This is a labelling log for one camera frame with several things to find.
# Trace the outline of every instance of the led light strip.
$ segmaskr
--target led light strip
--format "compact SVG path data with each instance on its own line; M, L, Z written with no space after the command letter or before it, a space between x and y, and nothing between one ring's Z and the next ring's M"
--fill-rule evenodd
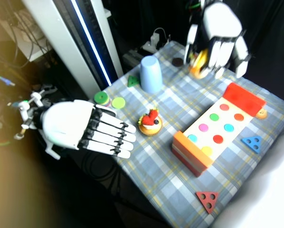
M105 78L106 78L106 80L107 80L107 82L108 82L108 85L111 86L112 83L110 82L110 79L109 79L109 77L108 77L108 75L107 75L107 72L106 72L106 70L105 70L105 68L104 68L104 66L103 66L102 60L101 60L101 58L100 58L100 56L99 56L99 53L98 53L98 51L97 51L96 48L95 48L95 44L94 44L94 42L93 42L93 40L92 40L92 38L91 38L91 35L90 35L89 31L88 31L88 28L87 28L87 26L86 26L86 24L85 24L85 21L84 21L83 17L82 17L81 11L80 11L80 9L79 9L77 3L76 3L76 0L71 0L71 3L72 3L72 5L73 5L73 7L75 8L76 14L77 14L77 16L79 17L79 20L80 20L80 22L81 22L81 25L82 25L82 27L83 27L83 30L84 30L84 32L85 32L85 34L86 34L86 36L87 36L87 39L88 39L88 41L89 41L89 43L90 43L91 48L93 49L93 51L94 51L94 53L95 53L95 56L96 56L96 58L97 58L97 60L98 60L98 62L99 62L99 64L100 64L100 67L101 67L101 69L102 69L102 71L103 71L103 73L104 73L104 76L105 76Z

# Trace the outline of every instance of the tablecloth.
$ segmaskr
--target tablecloth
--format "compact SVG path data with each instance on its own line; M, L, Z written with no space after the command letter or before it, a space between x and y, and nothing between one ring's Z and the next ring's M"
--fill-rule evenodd
M137 130L131 157L116 160L173 227L208 227L284 131L284 101L243 77L236 79L229 70L220 79L213 75L194 79L187 66L171 64L173 58L184 56L184 46L177 42L170 42L154 55L163 75L161 91L148 94L140 85L127 87L128 76L139 76L140 66L105 89L111 98L121 96L126 100L125 108L117 110L118 118L136 126L140 116L157 107L163 120L163 128L156 136L147 137ZM223 95L231 82L266 100L268 117L254 118L214 164L196 178L171 152L173 135L185 131ZM241 142L242 138L255 135L262 137L260 154ZM219 193L211 214L200 203L196 191Z

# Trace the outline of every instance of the red triangle with holes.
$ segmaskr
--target red triangle with holes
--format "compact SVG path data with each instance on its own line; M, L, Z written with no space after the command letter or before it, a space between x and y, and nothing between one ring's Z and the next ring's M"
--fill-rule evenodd
M197 191L196 195L198 196L205 210L207 210L208 214L212 213L219 193L212 191Z

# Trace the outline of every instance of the blue triangle with holes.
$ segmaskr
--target blue triangle with holes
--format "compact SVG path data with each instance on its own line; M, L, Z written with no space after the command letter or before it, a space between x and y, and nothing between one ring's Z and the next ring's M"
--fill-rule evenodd
M254 137L248 137L241 140L245 145L247 145L251 150L253 150L255 153L260 153L260 143L261 143L261 137L260 136L254 136Z

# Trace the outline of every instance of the blue cup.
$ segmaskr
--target blue cup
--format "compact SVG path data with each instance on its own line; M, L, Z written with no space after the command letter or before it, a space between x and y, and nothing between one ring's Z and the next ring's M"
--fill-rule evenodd
M162 73L159 61L154 56L146 56L141 61L140 81L147 93L156 93L162 88Z

